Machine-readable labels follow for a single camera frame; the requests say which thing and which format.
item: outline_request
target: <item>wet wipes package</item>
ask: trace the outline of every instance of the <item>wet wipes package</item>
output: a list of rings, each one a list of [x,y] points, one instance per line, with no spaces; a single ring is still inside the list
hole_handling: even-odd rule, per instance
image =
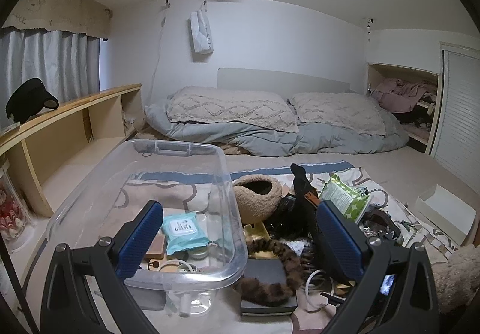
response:
[[[166,236],[166,253],[172,255],[177,251],[190,250],[207,246],[210,241],[198,226],[194,212],[166,216],[162,231]]]
[[[332,201],[343,216],[358,224],[371,200],[371,195],[362,190],[344,184],[338,174],[333,174],[323,187],[320,198]]]

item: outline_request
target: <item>clear plastic bin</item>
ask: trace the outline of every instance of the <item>clear plastic bin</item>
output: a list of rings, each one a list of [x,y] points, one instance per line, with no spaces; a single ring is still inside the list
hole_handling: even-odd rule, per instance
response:
[[[154,140],[121,144],[63,202],[47,238],[70,248],[94,245],[102,236],[114,236],[151,199],[162,204],[165,216],[195,212],[212,242],[209,255],[188,259],[196,273],[156,272],[143,264],[125,284],[142,309],[161,309],[161,291],[191,292],[191,313],[203,314],[211,305],[208,295],[215,294],[211,291],[234,283],[247,262],[230,174],[218,147]],[[98,295],[95,286],[92,291]]]

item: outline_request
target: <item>stuffed animal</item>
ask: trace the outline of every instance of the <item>stuffed animal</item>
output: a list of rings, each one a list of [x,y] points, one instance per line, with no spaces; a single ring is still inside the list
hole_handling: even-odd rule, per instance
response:
[[[435,278],[440,312],[469,304],[480,287],[480,247],[460,247],[448,262],[431,267]]]

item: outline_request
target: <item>bed sheet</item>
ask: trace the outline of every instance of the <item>bed sheet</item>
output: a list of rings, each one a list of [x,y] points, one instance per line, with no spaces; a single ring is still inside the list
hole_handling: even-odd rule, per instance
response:
[[[147,122],[161,134],[174,140],[195,143],[225,143],[244,148],[257,156],[317,154],[369,154],[403,147],[409,137],[397,119],[380,111],[386,136],[368,135],[329,125],[307,123],[299,132],[279,132],[244,123],[172,123],[167,117],[169,100],[145,107]]]

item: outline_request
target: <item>rug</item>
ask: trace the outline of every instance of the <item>rug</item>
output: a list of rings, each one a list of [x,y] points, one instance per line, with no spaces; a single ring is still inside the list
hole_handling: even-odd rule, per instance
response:
[[[398,223],[407,221],[412,224],[410,232],[402,229],[406,247],[414,242],[423,243],[432,262],[446,261],[458,248],[440,230],[424,224],[416,219],[405,206],[391,196],[382,186],[371,180],[362,168],[354,168],[350,163],[308,164],[302,165],[307,177],[316,189],[321,191],[333,172],[340,179],[352,186],[366,186],[373,195],[372,202],[383,206],[392,219]],[[293,175],[289,167],[273,169],[255,169],[231,174],[234,181],[247,174],[267,174],[277,178],[280,183],[290,187]],[[144,172],[133,174],[124,184],[115,202],[113,212],[116,213],[105,223],[99,235],[114,235],[125,221],[138,213],[139,204],[148,199],[156,199],[178,213],[194,211],[199,214],[202,226],[202,214],[208,206],[208,195],[211,190],[212,177],[209,174],[182,174],[178,172],[155,173]],[[218,291],[217,297],[208,314],[188,319],[174,315],[166,315],[164,311],[145,311],[150,321],[158,329],[165,332],[194,330],[197,333],[220,334],[224,332],[251,334],[319,334],[335,314],[335,307],[328,306],[319,312],[310,313],[306,306],[302,290],[297,292],[298,308],[290,317],[248,317],[239,315],[239,296],[230,288]]]

